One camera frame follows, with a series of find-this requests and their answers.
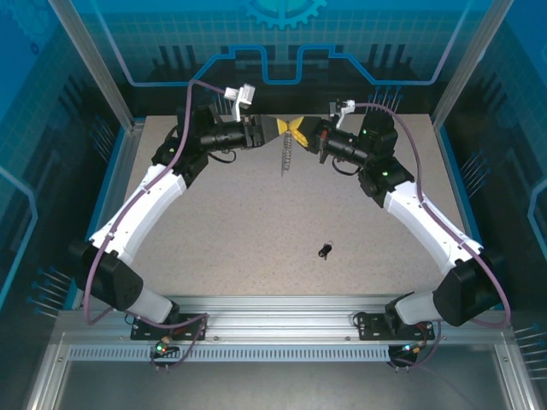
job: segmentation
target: white bracket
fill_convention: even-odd
[[[232,118],[237,122],[241,121],[241,108],[248,108],[253,103],[253,97],[255,96],[255,87],[249,84],[243,84],[239,90],[235,88],[227,87],[224,92],[224,98],[226,100],[235,101],[232,106]]]
[[[344,121],[344,117],[346,114],[351,114],[355,112],[356,110],[356,102],[355,100],[348,100],[342,102],[342,107],[340,107],[338,111],[337,104],[335,102],[331,102],[331,117],[334,115],[339,115],[340,119],[338,120],[338,123],[336,124],[336,128],[339,129],[342,126],[342,121]]]

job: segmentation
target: wire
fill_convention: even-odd
[[[213,158],[215,161],[218,161],[218,162],[222,162],[223,164],[231,164],[232,162],[235,162],[237,159],[238,159],[238,154],[236,154],[236,151],[234,151],[233,149],[230,149],[228,151],[228,153],[232,153],[233,154],[233,159],[228,161],[228,160],[223,160],[222,158],[219,158],[218,156],[216,155],[213,155],[213,154],[208,154],[211,158]]]
[[[116,230],[118,229],[118,226],[120,226],[120,223],[123,221],[123,219],[126,217],[129,210],[137,203],[138,199],[142,195],[144,195],[145,192],[148,192],[150,188],[152,188],[160,179],[162,179],[165,175],[171,171],[171,169],[174,167],[174,165],[179,160],[180,156],[182,155],[182,150],[185,147],[186,140],[188,139],[188,130],[190,128],[190,115],[191,115],[191,89],[194,85],[200,85],[205,88],[209,88],[212,91],[216,91],[219,94],[224,94],[224,90],[214,87],[212,85],[209,85],[207,83],[204,83],[198,79],[191,79],[188,82],[188,89],[186,90],[186,110],[185,110],[185,125],[184,129],[182,131],[182,138],[180,139],[180,145],[177,149],[177,152],[175,153],[173,159],[169,164],[161,171],[154,179],[152,179],[142,190],[140,190],[137,195],[135,195],[126,206],[124,206],[118,217],[115,219],[114,223],[110,227],[108,235],[104,238],[103,243],[99,247],[99,250],[97,251],[97,254],[95,255],[95,258],[93,259],[93,262],[91,263],[91,267],[89,270],[89,274],[87,276],[87,281],[85,282],[85,291],[84,291],[84,316],[85,320],[87,321],[88,325],[95,325],[100,319],[102,319],[104,316],[112,312],[114,309],[112,307],[107,308],[102,313],[100,313],[96,318],[92,319],[90,315],[90,296],[91,296],[91,286],[93,284],[93,279],[95,278],[95,273],[97,271],[99,262],[101,261],[101,258],[103,257],[104,251],[106,250],[107,246],[109,245],[109,242],[114,237],[114,234]],[[161,329],[176,329],[177,327],[182,326],[188,326],[189,324],[202,319],[205,316],[208,316],[206,313],[203,315],[196,316],[195,318],[191,320],[187,320],[186,322],[183,322],[181,324],[177,325],[160,325],[157,323],[154,323],[150,320],[147,320],[145,318],[141,318],[141,320],[149,325],[159,327]]]
[[[176,362],[174,362],[172,365],[166,364],[164,367],[158,366],[158,363],[156,363],[156,361],[154,360],[153,351],[150,352],[150,364],[156,367],[156,371],[159,371],[160,368],[164,368],[167,372],[169,371],[170,368],[182,365],[182,362],[186,360],[186,358],[190,355],[191,351],[194,349],[194,346],[196,346],[197,339],[201,336],[206,326],[207,326],[207,318],[203,318],[202,323],[199,326],[199,330],[196,332],[196,335],[194,336],[194,339],[191,341],[190,346],[188,346],[188,349],[182,355],[182,357],[178,359]]]
[[[336,166],[336,163],[334,162],[335,158],[332,158],[332,167],[337,173],[341,173],[342,175],[345,175],[346,177],[353,177],[354,175],[357,175],[361,169],[357,167],[357,169],[353,173],[348,173],[347,171],[342,171],[340,168]]]
[[[494,285],[494,288],[496,288],[497,294],[499,295],[499,298],[502,301],[503,309],[505,309],[505,317],[504,319],[499,323],[490,323],[485,322],[484,320],[479,319],[472,319],[471,321],[474,322],[477,325],[483,325],[486,327],[491,327],[494,329],[502,329],[505,327],[510,326],[511,323],[511,306],[509,305],[509,300],[507,299],[507,296],[505,295],[505,292],[503,291],[502,286],[499,284],[499,281],[496,278],[496,275],[494,275],[494,272],[486,265],[486,262],[484,262],[477,253],[471,249],[469,245],[465,243],[465,241],[462,241],[460,237],[453,232],[444,222],[441,220],[435,212],[433,212],[429,205],[427,205],[427,202],[424,199],[424,193],[423,189],[421,188],[421,181],[422,181],[422,172],[421,172],[421,160],[420,160],[420,154],[418,153],[418,148],[416,147],[416,142],[414,138],[412,137],[412,134],[407,127],[407,125],[404,123],[404,121],[399,117],[395,112],[390,110],[389,108],[380,105],[375,104],[372,102],[359,102],[356,103],[356,107],[369,107],[369,108],[378,108],[382,111],[386,111],[389,115],[391,115],[404,129],[404,132],[407,134],[407,137],[410,141],[410,146],[412,147],[412,151],[414,152],[414,157],[416,160],[416,168],[417,168],[417,178],[416,178],[416,195],[418,196],[418,199],[420,200],[420,205],[423,207],[423,209],[427,212],[429,216],[439,225],[452,239],[454,239],[458,246],[461,246],[463,249],[465,249],[472,257],[477,261],[477,263],[480,265],[480,267],[485,271],[486,275]]]
[[[412,365],[413,364],[411,361],[408,361],[408,360],[405,360],[405,359],[397,359],[397,360],[401,361],[402,363],[405,363],[407,365]],[[392,362],[388,362],[388,365],[390,365],[394,369],[397,369],[397,367]],[[414,367],[416,367],[416,365],[409,366],[409,369],[412,369]],[[438,372],[435,372],[434,370],[430,369],[429,367],[422,367],[420,370],[422,370],[424,372],[428,372],[428,373],[432,374],[433,376],[435,376],[437,378],[440,378],[441,380],[443,380],[446,383],[447,386],[449,386],[457,395],[459,395],[472,408],[480,409],[480,407],[478,407],[475,403],[473,403],[471,401],[471,399],[469,399],[466,395],[464,395],[463,392],[460,389],[458,389],[448,378],[446,378],[442,374],[440,374]]]

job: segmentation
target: gear logo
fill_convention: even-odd
[[[50,13],[46,0],[0,0],[0,12],[7,10],[31,40],[37,40],[47,32]]]
[[[255,17],[258,24],[284,30],[287,26],[297,28],[298,23],[308,24],[308,18],[317,16],[326,0],[244,0],[244,6],[247,16]]]

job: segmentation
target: vent slot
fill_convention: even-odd
[[[187,349],[181,350],[157,361],[177,360]],[[151,346],[100,346],[73,345],[70,350],[72,361],[148,361]],[[388,361],[387,346],[196,346],[189,354],[188,361],[195,362],[310,362],[310,361]]]

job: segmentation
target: aluminum frame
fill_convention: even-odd
[[[482,55],[490,45],[497,29],[501,26],[505,15],[509,11],[514,0],[492,0],[490,8],[486,11],[480,26],[473,35],[468,49],[463,55],[454,75],[446,86],[443,95],[438,101],[433,112],[433,129],[438,132],[446,121],[450,111],[462,94],[463,89],[471,78],[471,74],[479,64]]]
[[[200,346],[256,349],[261,346],[348,348],[382,346],[361,342],[351,319],[356,312],[379,313],[397,296],[186,296],[173,298],[186,313],[210,314],[207,336]],[[123,313],[112,313],[93,327],[80,311],[60,312],[32,390],[27,410],[54,408],[62,394],[63,379],[70,365],[72,347],[115,346],[134,349],[150,345],[131,341]],[[489,311],[484,320],[499,321],[503,312]],[[520,350],[510,329],[496,330],[467,323],[459,328],[444,324],[443,345],[493,346],[510,405],[518,410],[540,409],[526,373]]]
[[[131,111],[78,11],[70,0],[49,0],[49,3],[121,126],[131,131],[134,123]]]

